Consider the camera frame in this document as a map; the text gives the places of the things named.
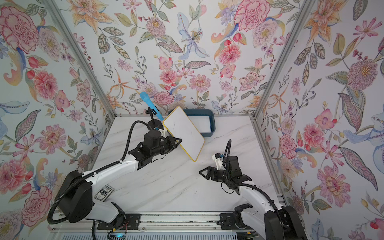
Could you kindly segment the yellow-framed whiteboard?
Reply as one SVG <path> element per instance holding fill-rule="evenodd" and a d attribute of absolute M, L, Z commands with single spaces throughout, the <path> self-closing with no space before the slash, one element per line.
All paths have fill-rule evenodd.
<path fill-rule="evenodd" d="M 205 144 L 205 139 L 184 110 L 180 106 L 175 108 L 163 120 L 163 126 L 174 138 L 182 139 L 180 146 L 188 157 L 196 162 Z"/>

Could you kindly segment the teal plastic storage box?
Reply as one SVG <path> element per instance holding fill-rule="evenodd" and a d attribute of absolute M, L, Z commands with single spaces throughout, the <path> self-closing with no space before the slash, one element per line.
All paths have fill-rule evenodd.
<path fill-rule="evenodd" d="M 183 109 L 187 117 L 198 129 L 203 138 L 209 138 L 216 131 L 214 113 L 207 109 Z"/>

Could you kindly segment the blue-framed whiteboard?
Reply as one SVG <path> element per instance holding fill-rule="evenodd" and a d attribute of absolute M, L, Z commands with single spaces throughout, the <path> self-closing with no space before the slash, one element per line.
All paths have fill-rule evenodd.
<path fill-rule="evenodd" d="M 211 132 L 211 121 L 209 116 L 189 116 L 189 119 L 201 134 Z"/>

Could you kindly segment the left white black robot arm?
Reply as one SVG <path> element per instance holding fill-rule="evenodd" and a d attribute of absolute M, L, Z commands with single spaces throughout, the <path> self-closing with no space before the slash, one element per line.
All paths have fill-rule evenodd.
<path fill-rule="evenodd" d="M 133 130 L 137 124 L 148 128 L 143 141 L 130 150 Z M 146 165 L 163 158 L 182 143 L 182 139 L 173 137 L 166 130 L 157 129 L 143 121 L 135 121 L 129 131 L 125 149 L 121 159 L 101 168 L 80 173 L 70 172 L 47 215 L 50 225 L 68 221 L 77 223 L 81 220 L 104 222 L 114 228 L 123 226 L 126 221 L 125 211 L 116 203 L 106 203 L 96 196 L 113 181 L 136 172 Z"/>

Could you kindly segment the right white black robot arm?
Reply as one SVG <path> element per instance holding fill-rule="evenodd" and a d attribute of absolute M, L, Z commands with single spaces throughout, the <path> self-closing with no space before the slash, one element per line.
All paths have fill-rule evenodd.
<path fill-rule="evenodd" d="M 225 152 L 213 155 L 215 167 L 207 167 L 199 174 L 208 181 L 225 185 L 248 202 L 235 207 L 233 216 L 238 229 L 251 228 L 265 240 L 306 240 L 298 212 L 291 206 L 274 201 L 256 187 L 252 179 L 243 174 L 237 156 L 231 155 L 232 141 L 228 140 Z"/>

